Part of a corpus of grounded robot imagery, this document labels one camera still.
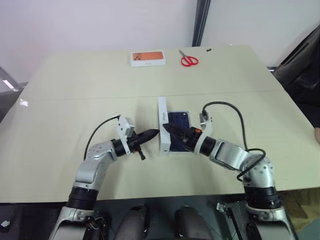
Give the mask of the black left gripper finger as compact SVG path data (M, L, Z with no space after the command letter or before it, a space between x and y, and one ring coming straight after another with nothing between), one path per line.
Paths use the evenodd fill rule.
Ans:
M139 134L139 144L144 144L158 135L158 132L141 132Z
M148 129L139 133L137 136L139 139L153 139L158 133L158 129Z

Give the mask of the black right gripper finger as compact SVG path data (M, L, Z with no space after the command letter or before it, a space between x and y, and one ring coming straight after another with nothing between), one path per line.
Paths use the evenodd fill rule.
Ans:
M177 136L183 136L186 131L185 128L176 126L171 123L164 123L162 126L169 134L173 134Z
M179 135L179 134L170 134L170 150L185 150L185 144L183 142L184 140L184 135Z

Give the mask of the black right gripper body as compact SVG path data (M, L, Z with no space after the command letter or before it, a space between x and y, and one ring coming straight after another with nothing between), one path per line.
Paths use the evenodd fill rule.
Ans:
M182 144L187 151L193 151L202 135L202 130L195 127L186 128L182 135Z

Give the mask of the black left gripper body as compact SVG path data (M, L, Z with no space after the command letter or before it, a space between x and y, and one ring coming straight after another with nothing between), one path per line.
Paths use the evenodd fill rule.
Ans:
M131 137L128 138L127 145L129 147L130 153L138 152L141 160L145 160L146 157L142 152L141 144L143 140L144 134L143 133L133 133Z

